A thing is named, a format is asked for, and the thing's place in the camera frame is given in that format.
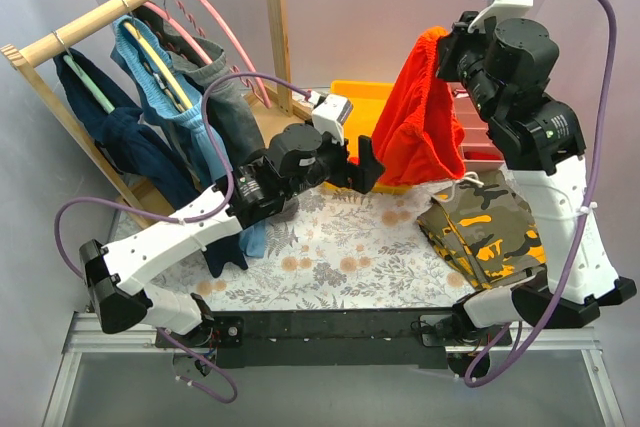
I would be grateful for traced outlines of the orange red shorts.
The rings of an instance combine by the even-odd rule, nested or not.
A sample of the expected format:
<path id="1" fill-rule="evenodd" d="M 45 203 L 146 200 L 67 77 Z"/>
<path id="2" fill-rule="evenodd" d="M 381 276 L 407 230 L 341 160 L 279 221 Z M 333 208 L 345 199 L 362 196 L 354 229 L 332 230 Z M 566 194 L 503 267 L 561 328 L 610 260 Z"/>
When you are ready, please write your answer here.
<path id="1" fill-rule="evenodd" d="M 447 35 L 435 26 L 419 36 L 376 123 L 372 143 L 385 167 L 383 185 L 457 180 L 466 172 L 459 150 L 464 129 L 448 83 L 436 77 L 437 44 Z"/>

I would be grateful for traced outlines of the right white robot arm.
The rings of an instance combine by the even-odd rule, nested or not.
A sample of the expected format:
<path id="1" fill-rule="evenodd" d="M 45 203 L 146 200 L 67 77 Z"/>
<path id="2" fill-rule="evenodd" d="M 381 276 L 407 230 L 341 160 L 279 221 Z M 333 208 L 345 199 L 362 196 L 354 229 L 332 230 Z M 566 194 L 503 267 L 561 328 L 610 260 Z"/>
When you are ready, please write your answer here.
<path id="1" fill-rule="evenodd" d="M 587 193 L 575 112 L 545 89 L 559 48 L 540 23 L 465 11 L 437 43 L 438 78 L 461 84 L 530 206 L 544 270 L 459 301 L 454 336 L 475 344 L 493 325 L 581 328 L 637 293 L 607 256 Z"/>

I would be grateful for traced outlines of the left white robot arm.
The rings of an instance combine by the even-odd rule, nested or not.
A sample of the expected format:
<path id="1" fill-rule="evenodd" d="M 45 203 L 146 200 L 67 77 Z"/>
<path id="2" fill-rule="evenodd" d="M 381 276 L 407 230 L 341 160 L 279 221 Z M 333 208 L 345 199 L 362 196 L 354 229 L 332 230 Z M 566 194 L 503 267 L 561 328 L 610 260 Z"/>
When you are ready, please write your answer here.
<path id="1" fill-rule="evenodd" d="M 358 160 L 351 162 L 347 142 L 309 124 L 288 126 L 168 221 L 120 241 L 81 247 L 85 284 L 103 332 L 145 324 L 167 328 L 190 346 L 205 345 L 213 333 L 206 303 L 153 285 L 156 276 L 211 244 L 229 247 L 242 230 L 324 182 L 368 193 L 383 172 L 367 136 L 359 137 Z"/>

